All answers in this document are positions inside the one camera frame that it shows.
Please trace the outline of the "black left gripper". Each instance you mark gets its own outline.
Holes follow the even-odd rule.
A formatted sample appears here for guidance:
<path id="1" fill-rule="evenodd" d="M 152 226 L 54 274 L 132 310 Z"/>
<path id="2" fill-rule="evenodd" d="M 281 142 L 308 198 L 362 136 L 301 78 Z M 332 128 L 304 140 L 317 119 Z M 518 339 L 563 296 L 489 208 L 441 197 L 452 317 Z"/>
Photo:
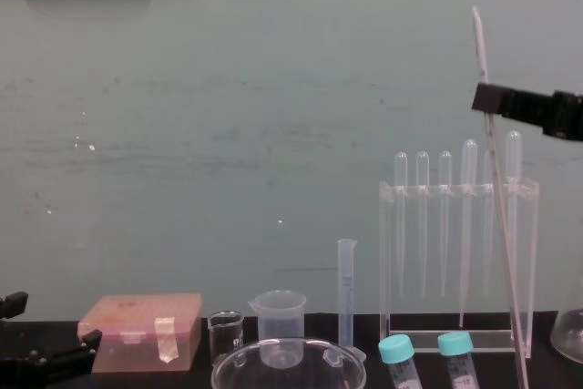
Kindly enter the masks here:
<path id="1" fill-rule="evenodd" d="M 15 292 L 0 299 L 0 319 L 9 320 L 26 311 L 28 294 Z M 102 332 L 93 330 L 83 336 L 80 345 L 62 353 L 45 356 L 31 350 L 21 357 L 1 359 L 2 388 L 44 388 L 56 375 L 90 374 L 102 340 Z"/>

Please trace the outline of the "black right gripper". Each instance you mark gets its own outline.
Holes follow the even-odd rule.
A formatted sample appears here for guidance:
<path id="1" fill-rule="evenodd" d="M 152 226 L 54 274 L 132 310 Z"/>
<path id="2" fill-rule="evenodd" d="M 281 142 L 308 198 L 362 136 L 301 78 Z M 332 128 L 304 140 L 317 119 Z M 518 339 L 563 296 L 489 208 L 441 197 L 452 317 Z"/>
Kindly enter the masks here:
<path id="1" fill-rule="evenodd" d="M 498 115 L 542 127 L 543 134 L 560 139 L 582 139 L 582 96 L 556 91 L 552 96 L 479 83 L 474 111 Z"/>

